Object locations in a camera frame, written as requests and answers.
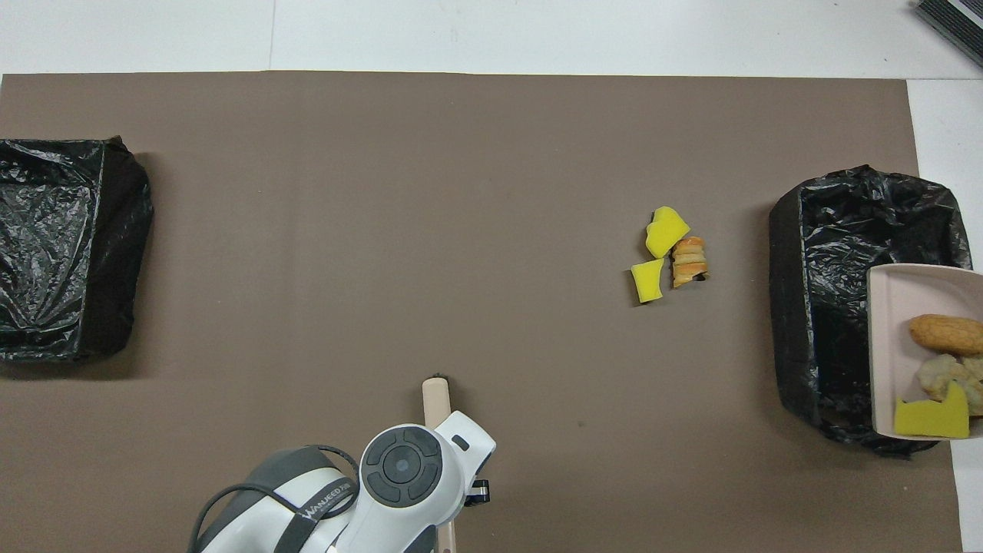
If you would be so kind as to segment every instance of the brown table surface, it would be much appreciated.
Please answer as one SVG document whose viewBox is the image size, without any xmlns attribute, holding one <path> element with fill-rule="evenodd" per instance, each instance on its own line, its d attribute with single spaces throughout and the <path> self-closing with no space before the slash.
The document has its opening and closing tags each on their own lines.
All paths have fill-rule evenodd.
<svg viewBox="0 0 983 553">
<path fill-rule="evenodd" d="M 0 136 L 123 136 L 156 219 L 126 350 L 4 368 L 5 551 L 182 551 L 271 451 L 422 421 L 497 439 L 473 551 L 952 551 L 950 449 L 782 410 L 767 212 L 917 173 L 904 82 L 251 73 L 5 76 Z M 637 305 L 652 210 L 712 276 Z M 667 287 L 667 276 L 664 287 Z"/>
</svg>

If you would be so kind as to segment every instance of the gray circular joint cover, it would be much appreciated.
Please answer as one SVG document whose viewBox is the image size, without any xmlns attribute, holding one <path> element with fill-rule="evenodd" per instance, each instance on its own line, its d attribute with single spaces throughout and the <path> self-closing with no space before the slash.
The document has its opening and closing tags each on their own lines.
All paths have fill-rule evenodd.
<svg viewBox="0 0 983 553">
<path fill-rule="evenodd" d="M 412 507 L 430 497 L 440 482 L 440 442 L 416 426 L 386 430 L 366 448 L 361 471 L 376 501 Z"/>
</svg>

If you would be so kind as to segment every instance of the white plastic tray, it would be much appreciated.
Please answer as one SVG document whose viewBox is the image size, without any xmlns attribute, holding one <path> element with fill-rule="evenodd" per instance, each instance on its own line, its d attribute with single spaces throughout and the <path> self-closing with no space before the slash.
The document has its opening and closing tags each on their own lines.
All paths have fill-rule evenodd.
<svg viewBox="0 0 983 553">
<path fill-rule="evenodd" d="M 881 265 L 867 273 L 867 288 L 874 430 L 906 440 L 948 440 L 895 433 L 895 399 L 927 399 L 915 373 L 938 355 L 911 339 L 908 321 L 926 313 L 983 320 L 983 274 L 937 265 Z M 969 437 L 983 437 L 983 419 L 970 419 Z"/>
</svg>

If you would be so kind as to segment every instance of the black plastic bag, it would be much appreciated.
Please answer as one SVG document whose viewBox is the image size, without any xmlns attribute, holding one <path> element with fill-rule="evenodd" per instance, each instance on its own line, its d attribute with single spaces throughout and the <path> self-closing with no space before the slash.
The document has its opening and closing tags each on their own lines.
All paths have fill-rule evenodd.
<svg viewBox="0 0 983 553">
<path fill-rule="evenodd" d="M 119 137 L 0 141 L 0 358 L 122 349 L 152 215 Z"/>
<path fill-rule="evenodd" d="M 946 187 L 867 165 L 808 180 L 769 217 L 775 369 L 781 403 L 828 438 L 907 458 L 937 442 L 874 432 L 867 270 L 889 263 L 972 269 Z"/>
</svg>

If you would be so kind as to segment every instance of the yellow sponge piece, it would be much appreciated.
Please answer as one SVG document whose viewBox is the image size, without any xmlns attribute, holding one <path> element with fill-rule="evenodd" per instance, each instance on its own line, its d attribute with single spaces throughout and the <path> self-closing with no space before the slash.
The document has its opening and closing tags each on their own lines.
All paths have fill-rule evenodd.
<svg viewBox="0 0 983 553">
<path fill-rule="evenodd" d="M 645 227 L 645 232 L 645 247 L 656 259 L 661 259 L 689 232 L 689 225 L 673 208 L 662 206 L 652 215 L 652 222 Z"/>
<path fill-rule="evenodd" d="M 905 403 L 897 400 L 895 433 L 903 436 L 969 437 L 969 402 L 966 391 L 949 382 L 949 392 L 941 402 L 925 399 Z"/>
<path fill-rule="evenodd" d="M 663 291 L 659 289 L 663 263 L 665 259 L 656 259 L 631 266 L 631 275 L 635 277 L 635 287 L 638 288 L 638 301 L 645 303 L 663 297 Z"/>
</svg>

